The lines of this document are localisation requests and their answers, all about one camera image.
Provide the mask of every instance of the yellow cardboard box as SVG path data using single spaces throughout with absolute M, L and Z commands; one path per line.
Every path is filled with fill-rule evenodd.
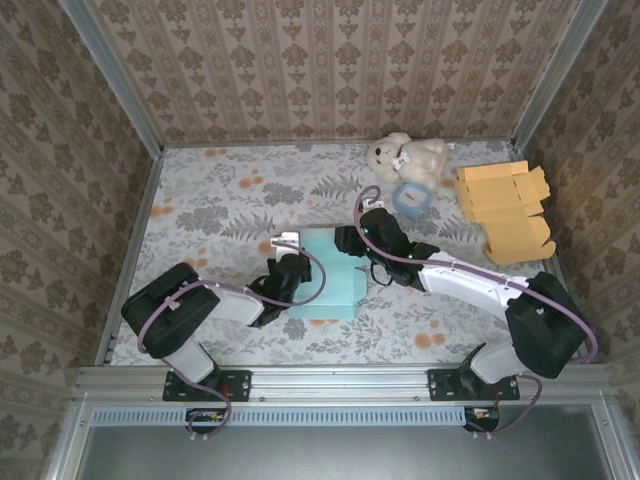
M 556 249 L 540 201 L 550 195 L 544 171 L 526 161 L 458 169 L 455 188 L 462 211 L 482 223 L 487 256 L 496 264 L 549 258 Z

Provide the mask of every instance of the teddy bear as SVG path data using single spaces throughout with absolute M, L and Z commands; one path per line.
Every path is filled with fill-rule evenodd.
M 436 190 L 447 164 L 448 147 L 444 140 L 411 140 L 406 133 L 395 132 L 374 142 L 367 150 L 367 165 L 386 183 L 402 179 Z

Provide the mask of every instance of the brown damask wallpaper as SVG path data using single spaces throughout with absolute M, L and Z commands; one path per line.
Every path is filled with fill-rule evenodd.
M 544 165 L 563 272 L 640 445 L 640 2 L 608 3 L 526 153 Z
M 58 3 L 0 1 L 0 479 L 52 452 L 149 167 Z
M 165 143 L 509 137 L 579 0 L 90 0 Z

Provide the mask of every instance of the table surface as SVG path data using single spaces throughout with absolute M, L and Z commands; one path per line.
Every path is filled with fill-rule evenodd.
M 455 143 L 428 213 L 398 216 L 411 240 L 508 274 L 531 277 L 541 261 L 496 267 L 486 239 L 465 220 L 451 179 L 455 168 L 509 161 L 506 143 Z M 201 277 L 244 285 L 266 273 L 269 239 L 284 230 L 353 224 L 357 193 L 378 184 L 389 211 L 399 185 L 377 182 L 364 163 L 365 144 L 169 149 L 138 257 L 131 293 L 178 262 Z M 296 320 L 283 313 L 261 329 L 207 319 L 196 339 L 221 365 L 460 362 L 481 342 L 508 336 L 504 321 L 446 295 L 369 277 L 353 321 Z M 154 365 L 122 322 L 112 365 Z

